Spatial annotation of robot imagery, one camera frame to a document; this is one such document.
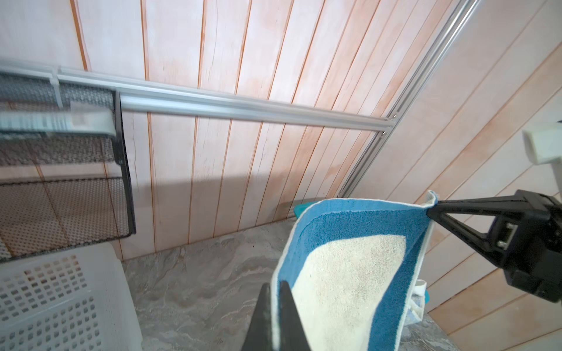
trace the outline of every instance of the wire mesh shelf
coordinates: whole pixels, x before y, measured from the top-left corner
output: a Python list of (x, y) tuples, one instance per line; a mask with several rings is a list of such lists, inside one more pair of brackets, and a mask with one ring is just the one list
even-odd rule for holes
[[(58, 113), (70, 111), (72, 103), (112, 112), (114, 134), (0, 130), (0, 179), (6, 178), (2, 172), (22, 167), (35, 166), (39, 174), (37, 180), (0, 180), (0, 262), (136, 232), (119, 94), (75, 84), (56, 89), (49, 80), (0, 74), (0, 112)], [(121, 174), (62, 173), (51, 180), (41, 172), (44, 165), (84, 163), (101, 163), (104, 170), (117, 163)]]

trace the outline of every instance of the blue towel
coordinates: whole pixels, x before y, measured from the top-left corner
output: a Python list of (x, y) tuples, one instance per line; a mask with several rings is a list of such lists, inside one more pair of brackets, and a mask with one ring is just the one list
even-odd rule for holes
[(429, 241), (423, 205), (330, 199), (295, 223), (271, 278), (272, 335), (279, 348), (279, 283), (286, 280), (312, 351), (397, 350), (407, 300)]

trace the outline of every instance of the marble countertop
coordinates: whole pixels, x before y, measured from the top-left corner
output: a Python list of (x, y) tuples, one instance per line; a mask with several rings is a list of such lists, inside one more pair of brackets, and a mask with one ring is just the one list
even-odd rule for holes
[[(144, 351), (239, 351), (261, 285), (294, 219), (123, 263)], [(402, 333), (402, 351), (457, 351), (427, 317)]]

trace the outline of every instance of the metal rail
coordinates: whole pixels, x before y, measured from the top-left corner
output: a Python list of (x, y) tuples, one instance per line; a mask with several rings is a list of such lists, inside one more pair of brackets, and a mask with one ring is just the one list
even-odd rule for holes
[(14, 60), (0, 59), (0, 72), (49, 79), (55, 90), (59, 83), (115, 90), (123, 110), (374, 131), (390, 131), (395, 124), (383, 118)]
[[(451, 47), (451, 44), (458, 37), (459, 32), (461, 32), (466, 22), (468, 22), (471, 15), (474, 13), (479, 2), (480, 0), (460, 0), (449, 17), (449, 20), (445, 23), (445, 26), (408, 82), (406, 88), (390, 110), (387, 120), (395, 122), (396, 125), (402, 120), (418, 93), (435, 68), (439, 65), (447, 50)], [(351, 193), (357, 187), (357, 184), (361, 181), (367, 169), (369, 169), (369, 166), (373, 163), (375, 157), (377, 157), (394, 130), (395, 128), (377, 133), (371, 139), (369, 145), (365, 148), (365, 152), (355, 164), (345, 185), (339, 192), (338, 197), (348, 198), (351, 196)]]

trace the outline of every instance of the wood paneled wall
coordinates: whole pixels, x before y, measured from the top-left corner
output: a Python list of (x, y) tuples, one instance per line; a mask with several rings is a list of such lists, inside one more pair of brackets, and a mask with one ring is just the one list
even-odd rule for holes
[[(0, 54), (381, 117), (456, 4), (9, 1), (0, 4)], [(123, 259), (282, 220), (301, 202), (334, 197), (373, 137), (198, 116), (123, 118), (138, 229), (114, 242)], [(71, 168), (92, 167), (105, 174), (109, 165)], [(44, 168), (30, 171), (42, 177)]]
[[(525, 189), (559, 197), (551, 167), (529, 162), (522, 129), (561, 119), (560, 19), (560, 0), (481, 1), (353, 196), (420, 202), (429, 189), (441, 199)], [(457, 218), (480, 231), (491, 224)], [(420, 278), (427, 311), (462, 351), (562, 345), (560, 304), (508, 286), (442, 227)]]

